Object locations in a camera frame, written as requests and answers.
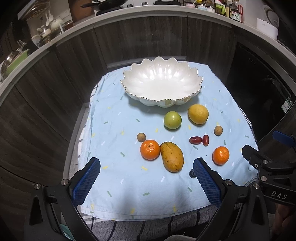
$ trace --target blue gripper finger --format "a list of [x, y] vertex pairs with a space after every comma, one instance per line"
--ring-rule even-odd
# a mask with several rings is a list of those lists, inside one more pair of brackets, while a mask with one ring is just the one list
[[204, 190], [210, 203], [219, 208], [221, 205], [221, 191], [217, 186], [217, 184], [212, 179], [211, 175], [207, 172], [207, 170], [205, 169], [201, 161], [205, 163], [205, 161], [201, 157], [196, 158], [194, 160], [193, 162], [194, 174], [196, 175], [198, 181], [200, 182], [200, 185], [202, 186], [202, 189]]
[[73, 188], [72, 203], [75, 207], [83, 204], [101, 170], [101, 164], [98, 158], [93, 157], [89, 162], [92, 162], [92, 164], [89, 167], [86, 164], [81, 170], [84, 171], [84, 174]]
[[274, 131], [272, 138], [288, 147], [294, 147], [296, 145], [291, 136], [288, 136], [280, 131]]

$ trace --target mango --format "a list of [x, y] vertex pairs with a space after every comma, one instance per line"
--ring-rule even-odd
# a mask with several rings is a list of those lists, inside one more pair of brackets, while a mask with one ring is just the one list
[[172, 142], [164, 142], [160, 145], [160, 153], [163, 165], [170, 172], [179, 172], [184, 165], [184, 156], [180, 147]]

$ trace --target sticker label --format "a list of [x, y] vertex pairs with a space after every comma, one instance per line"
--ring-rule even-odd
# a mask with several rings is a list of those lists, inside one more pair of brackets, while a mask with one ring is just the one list
[[231, 19], [241, 22], [242, 16], [238, 12], [231, 12]]
[[284, 111], [284, 113], [286, 113], [288, 111], [288, 109], [292, 106], [293, 102], [291, 101], [290, 98], [287, 98], [285, 100], [285, 102], [283, 103], [283, 105], [281, 106], [282, 110]]

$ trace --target light blue tablecloth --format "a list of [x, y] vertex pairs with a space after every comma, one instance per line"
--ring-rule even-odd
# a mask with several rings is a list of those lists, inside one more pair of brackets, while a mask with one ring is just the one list
[[[222, 178], [232, 179], [237, 185], [246, 185], [257, 171], [241, 154], [246, 144], [257, 148], [252, 131], [228, 90], [207, 65], [189, 63], [203, 76], [201, 92], [184, 105], [170, 108], [148, 107], [125, 94], [120, 83], [121, 68], [108, 73], [95, 87], [90, 100], [89, 117], [83, 134], [79, 169], [91, 157], [101, 162], [101, 172], [90, 190], [81, 211], [102, 219], [148, 220], [185, 213], [209, 205], [198, 180], [189, 177], [193, 161], [202, 157]], [[202, 127], [195, 126], [187, 117], [193, 104], [202, 104], [209, 110], [209, 118]], [[182, 117], [177, 131], [164, 128], [164, 115], [171, 110]], [[216, 125], [223, 134], [215, 136]], [[140, 154], [136, 139], [139, 132], [159, 144], [172, 141], [184, 154], [184, 166], [178, 173], [168, 172], [161, 156], [146, 161]], [[209, 145], [192, 145], [189, 138], [209, 135]], [[227, 163], [217, 166], [212, 152], [226, 146], [230, 152]]]

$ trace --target mandarin orange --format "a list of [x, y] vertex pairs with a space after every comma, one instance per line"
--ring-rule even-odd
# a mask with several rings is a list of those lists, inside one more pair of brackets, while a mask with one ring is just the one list
[[229, 159], [229, 150], [225, 146], [217, 147], [213, 152], [213, 161], [217, 165], [225, 164]]
[[141, 155], [147, 160], [154, 160], [160, 154], [160, 146], [155, 140], [146, 140], [140, 147]]

